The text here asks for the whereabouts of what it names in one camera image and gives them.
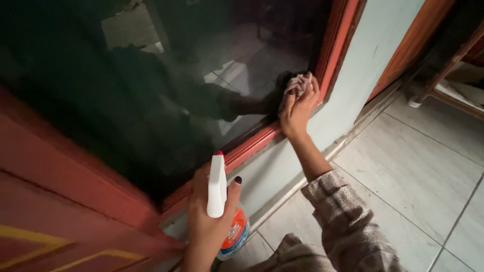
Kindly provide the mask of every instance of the glass pane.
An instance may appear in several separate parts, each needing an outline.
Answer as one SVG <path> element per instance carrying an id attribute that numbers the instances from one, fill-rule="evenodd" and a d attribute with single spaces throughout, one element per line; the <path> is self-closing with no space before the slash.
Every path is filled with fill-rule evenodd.
<path id="1" fill-rule="evenodd" d="M 316 64 L 329 5 L 8 1 L 0 11 L 0 76 L 160 202 L 216 150 L 275 118 L 285 71 Z"/>

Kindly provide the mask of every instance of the white spray trigger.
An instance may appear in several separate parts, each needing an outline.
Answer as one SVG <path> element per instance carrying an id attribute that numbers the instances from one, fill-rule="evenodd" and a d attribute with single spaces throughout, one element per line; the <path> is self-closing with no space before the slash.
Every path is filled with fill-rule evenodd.
<path id="1" fill-rule="evenodd" d="M 209 177 L 209 199 L 207 214 L 212 218 L 218 218 L 224 214 L 225 201 L 227 200 L 227 178 L 225 176 L 225 160 L 222 152 L 212 156 L 212 166 Z"/>

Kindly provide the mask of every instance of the fingernail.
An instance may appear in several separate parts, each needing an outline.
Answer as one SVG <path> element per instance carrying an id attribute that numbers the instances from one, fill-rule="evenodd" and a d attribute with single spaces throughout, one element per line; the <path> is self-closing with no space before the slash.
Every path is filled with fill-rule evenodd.
<path id="1" fill-rule="evenodd" d="M 239 185 L 240 185 L 240 184 L 242 184 L 242 178 L 241 178 L 241 177 L 236 176 L 234 180 L 235 180 L 235 182 L 237 182 Z"/>

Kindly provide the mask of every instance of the bottle label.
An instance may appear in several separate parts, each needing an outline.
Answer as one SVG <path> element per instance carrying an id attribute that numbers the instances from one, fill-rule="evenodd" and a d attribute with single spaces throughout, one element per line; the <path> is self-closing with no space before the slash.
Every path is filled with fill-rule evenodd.
<path id="1" fill-rule="evenodd" d="M 232 222 L 232 228 L 225 238 L 220 252 L 222 254 L 230 254 L 232 251 L 238 249 L 243 245 L 243 242 L 249 236 L 249 228 L 247 228 L 247 216 L 242 209 L 237 209 L 235 212 L 234 221 Z"/>

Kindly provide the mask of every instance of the white wall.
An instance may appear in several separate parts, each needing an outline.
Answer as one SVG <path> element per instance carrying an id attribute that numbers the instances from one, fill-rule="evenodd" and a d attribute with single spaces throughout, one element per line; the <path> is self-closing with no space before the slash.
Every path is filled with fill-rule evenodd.
<path id="1" fill-rule="evenodd" d="M 367 1 L 331 98 L 308 124 L 308 133 L 320 150 L 352 127 L 423 2 Z M 262 154 L 236 174 L 243 180 L 245 212 L 249 216 L 255 213 L 301 171 L 287 140 Z"/>

